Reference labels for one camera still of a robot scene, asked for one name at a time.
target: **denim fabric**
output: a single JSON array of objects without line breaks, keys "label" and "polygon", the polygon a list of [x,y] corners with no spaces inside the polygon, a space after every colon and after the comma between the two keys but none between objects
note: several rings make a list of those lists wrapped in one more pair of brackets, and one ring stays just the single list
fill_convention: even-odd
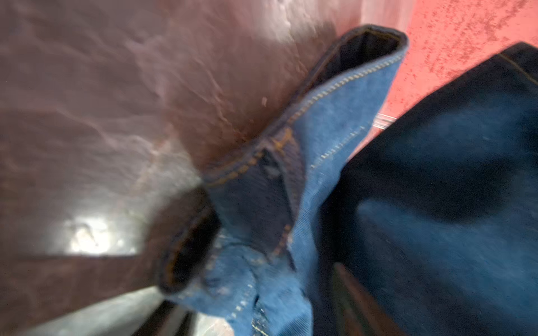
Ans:
[{"label": "denim fabric", "polygon": [[225,317],[236,336],[336,334],[319,209],[406,48],[387,28],[345,34],[277,121],[203,172],[218,216],[204,209],[175,238],[160,274],[168,299]]},{"label": "denim fabric", "polygon": [[211,205],[164,258],[168,299],[236,336],[335,335],[342,262],[408,334],[537,334],[538,51],[480,64],[346,165],[406,47],[349,32],[279,120],[203,172]]}]

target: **garment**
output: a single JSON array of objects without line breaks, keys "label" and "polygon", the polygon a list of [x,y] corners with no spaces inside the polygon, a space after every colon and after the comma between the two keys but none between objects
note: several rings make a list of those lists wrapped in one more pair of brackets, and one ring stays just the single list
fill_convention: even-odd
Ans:
[{"label": "garment", "polygon": [[350,31],[277,121],[202,172],[211,204],[164,257],[169,300],[236,336],[336,335],[342,262],[408,334],[536,334],[537,50],[494,56],[346,164],[406,48]]}]

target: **dark denim fabric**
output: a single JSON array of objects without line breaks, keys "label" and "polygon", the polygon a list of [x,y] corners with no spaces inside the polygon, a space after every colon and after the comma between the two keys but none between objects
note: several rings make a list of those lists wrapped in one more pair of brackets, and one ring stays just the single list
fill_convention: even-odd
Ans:
[{"label": "dark denim fabric", "polygon": [[344,168],[406,48],[349,32],[281,118],[203,172],[211,205],[164,258],[168,299],[236,336],[335,335],[343,262],[409,334],[536,334],[536,51],[471,70]]}]

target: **dark blue jeans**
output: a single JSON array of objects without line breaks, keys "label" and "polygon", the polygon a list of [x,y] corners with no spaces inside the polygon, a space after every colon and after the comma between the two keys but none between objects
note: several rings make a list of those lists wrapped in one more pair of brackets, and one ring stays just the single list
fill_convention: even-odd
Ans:
[{"label": "dark blue jeans", "polygon": [[342,262],[408,334],[538,332],[538,52],[480,64],[346,165],[406,48],[349,32],[276,122],[203,172],[211,205],[164,258],[168,299],[236,336],[335,335]]}]

